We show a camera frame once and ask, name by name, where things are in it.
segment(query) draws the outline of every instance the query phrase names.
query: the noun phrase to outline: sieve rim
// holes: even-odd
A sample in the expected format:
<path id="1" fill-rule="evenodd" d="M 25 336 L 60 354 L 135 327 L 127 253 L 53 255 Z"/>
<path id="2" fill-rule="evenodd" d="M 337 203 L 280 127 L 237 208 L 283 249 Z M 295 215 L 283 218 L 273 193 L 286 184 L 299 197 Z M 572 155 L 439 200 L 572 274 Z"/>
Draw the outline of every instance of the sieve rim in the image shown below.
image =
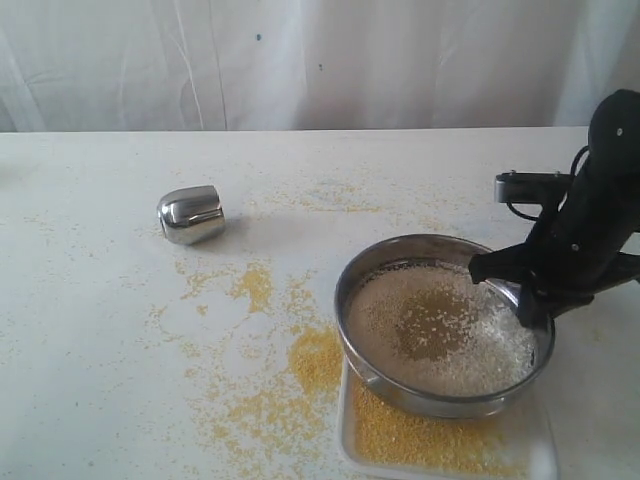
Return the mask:
<path id="1" fill-rule="evenodd" d="M 555 337 L 556 337 L 555 322 L 550 317 L 547 318 L 547 324 L 546 324 L 547 334 L 549 336 L 548 348 L 544 352 L 544 355 L 541 358 L 536 360 L 536 364 L 533 366 L 533 369 L 531 370 L 531 372 L 529 372 L 524 378 L 514 383 L 513 385 L 510 385 L 509 387 L 503 388 L 495 392 L 485 393 L 482 395 L 470 395 L 470 396 L 442 395 L 442 394 L 430 392 L 428 390 L 422 390 L 422 389 L 412 387 L 382 372 L 379 368 L 373 365 L 368 360 L 368 358 L 364 354 L 362 354 L 360 350 L 354 345 L 352 339 L 347 333 L 346 323 L 347 323 L 348 315 L 346 315 L 344 311 L 345 311 L 345 308 L 349 306 L 348 300 L 349 299 L 352 300 L 353 297 L 358 293 L 358 291 L 357 290 L 348 291 L 346 298 L 345 299 L 342 298 L 343 296 L 345 296 L 343 290 L 345 288 L 345 284 L 347 283 L 346 282 L 347 276 L 353 270 L 354 265 L 358 264 L 360 261 L 362 261 L 363 258 L 366 258 L 368 255 L 371 255 L 372 252 L 379 250 L 383 246 L 387 246 L 387 245 L 391 245 L 394 243 L 399 243 L 407 240 L 412 240 L 412 239 L 416 239 L 416 240 L 428 239 L 428 240 L 451 242 L 452 244 L 465 245 L 467 247 L 471 247 L 472 249 L 476 250 L 477 253 L 491 252 L 491 249 L 489 249 L 484 245 L 471 242 L 469 240 L 459 238 L 459 237 L 454 237 L 449 235 L 438 235 L 438 234 L 411 234 L 411 235 L 396 236 L 396 237 L 388 238 L 386 240 L 382 240 L 380 242 L 377 242 L 367 247 L 365 250 L 361 251 L 358 255 L 356 255 L 346 265 L 346 267 L 340 274 L 338 283 L 336 284 L 336 289 L 334 294 L 334 310 L 337 318 L 338 331 L 344 347 L 347 348 L 353 355 L 355 355 L 360 362 L 366 365 L 367 368 L 369 368 L 377 376 L 379 376 L 386 382 L 390 383 L 394 387 L 399 388 L 409 394 L 418 396 L 420 398 L 434 400 L 442 403 L 448 403 L 448 404 L 454 404 L 454 405 L 472 405 L 472 404 L 482 404 L 482 403 L 492 402 L 492 401 L 500 400 L 505 397 L 510 397 L 512 395 L 515 395 L 516 392 L 519 392 L 520 390 L 525 388 L 528 384 L 532 383 L 540 375 L 540 373 L 542 373 L 542 370 L 544 370 L 544 368 L 548 365 L 554 350 Z M 438 260 L 437 258 L 424 258 L 424 259 Z M 405 258 L 404 260 L 405 261 L 420 260 L 420 258 L 408 257 L 408 258 Z M 375 271 L 376 269 L 372 269 L 369 271 L 369 274 L 374 274 Z M 518 305 L 517 291 L 519 290 L 519 287 L 517 285 L 509 284 L 508 282 L 497 281 L 497 280 L 487 280 L 485 283 L 491 288 L 492 291 L 494 291 L 498 296 L 500 296 L 500 298 L 505 302 L 505 304 L 507 304 L 511 308 L 517 307 Z M 351 359 L 349 358 L 349 355 L 347 355 L 347 359 L 351 364 Z M 356 368 L 353 368 L 353 370 L 356 372 L 358 376 L 360 376 L 360 373 L 357 371 Z"/>

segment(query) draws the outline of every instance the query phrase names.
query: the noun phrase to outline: white powder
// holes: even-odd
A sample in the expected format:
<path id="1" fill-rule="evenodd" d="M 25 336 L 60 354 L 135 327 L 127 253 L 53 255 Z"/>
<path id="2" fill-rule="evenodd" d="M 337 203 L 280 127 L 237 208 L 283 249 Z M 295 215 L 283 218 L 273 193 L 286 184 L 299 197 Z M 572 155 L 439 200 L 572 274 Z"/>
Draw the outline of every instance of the white powder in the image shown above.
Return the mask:
<path id="1" fill-rule="evenodd" d="M 532 370 L 533 332 L 464 269 L 382 271 L 356 294 L 347 330 L 358 350 L 395 380 L 440 395 L 494 393 Z"/>

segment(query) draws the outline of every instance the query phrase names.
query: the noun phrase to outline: grain pile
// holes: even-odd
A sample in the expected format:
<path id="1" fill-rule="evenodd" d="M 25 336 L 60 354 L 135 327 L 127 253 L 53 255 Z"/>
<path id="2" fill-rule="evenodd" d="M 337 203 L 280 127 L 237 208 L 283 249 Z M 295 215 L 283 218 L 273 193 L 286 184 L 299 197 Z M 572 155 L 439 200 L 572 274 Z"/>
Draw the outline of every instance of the grain pile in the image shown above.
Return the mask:
<path id="1" fill-rule="evenodd" d="M 347 329 L 376 368 L 440 395 L 493 393 L 532 369 L 533 333 L 488 286 L 453 266 L 379 272 L 353 299 Z"/>
<path id="2" fill-rule="evenodd" d="M 355 414 L 355 451 L 362 459 L 408 465 L 443 473 L 516 477 L 522 465 L 498 452 L 505 439 L 499 418 L 436 420 L 416 417 L 386 405 L 359 380 L 351 384 Z"/>

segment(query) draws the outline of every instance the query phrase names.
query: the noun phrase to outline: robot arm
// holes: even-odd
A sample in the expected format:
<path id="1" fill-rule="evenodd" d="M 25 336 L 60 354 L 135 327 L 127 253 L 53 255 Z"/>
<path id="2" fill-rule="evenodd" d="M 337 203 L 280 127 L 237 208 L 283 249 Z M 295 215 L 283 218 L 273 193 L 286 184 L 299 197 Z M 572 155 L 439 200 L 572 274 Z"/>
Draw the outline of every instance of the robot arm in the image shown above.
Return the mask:
<path id="1" fill-rule="evenodd" d="M 620 252 L 640 225 L 640 93 L 618 90 L 598 106 L 588 149 L 571 170 L 498 175 L 499 202 L 516 213 L 513 204 L 539 204 L 542 211 L 537 218 L 521 215 L 535 220 L 524 243 L 469 264 L 474 283 L 497 278 L 521 286 L 517 313 L 528 328 L 640 278 L 640 257 Z"/>

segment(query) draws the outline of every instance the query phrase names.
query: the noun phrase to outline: fabric backdrop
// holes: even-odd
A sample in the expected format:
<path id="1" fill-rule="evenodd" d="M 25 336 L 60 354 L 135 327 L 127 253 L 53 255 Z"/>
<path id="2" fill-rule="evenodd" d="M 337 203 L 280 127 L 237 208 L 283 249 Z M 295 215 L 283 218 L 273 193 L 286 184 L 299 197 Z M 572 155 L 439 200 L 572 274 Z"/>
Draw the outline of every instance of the fabric backdrop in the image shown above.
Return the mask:
<path id="1" fill-rule="evenodd" d="M 0 131 L 585 125 L 638 0 L 0 0 Z"/>

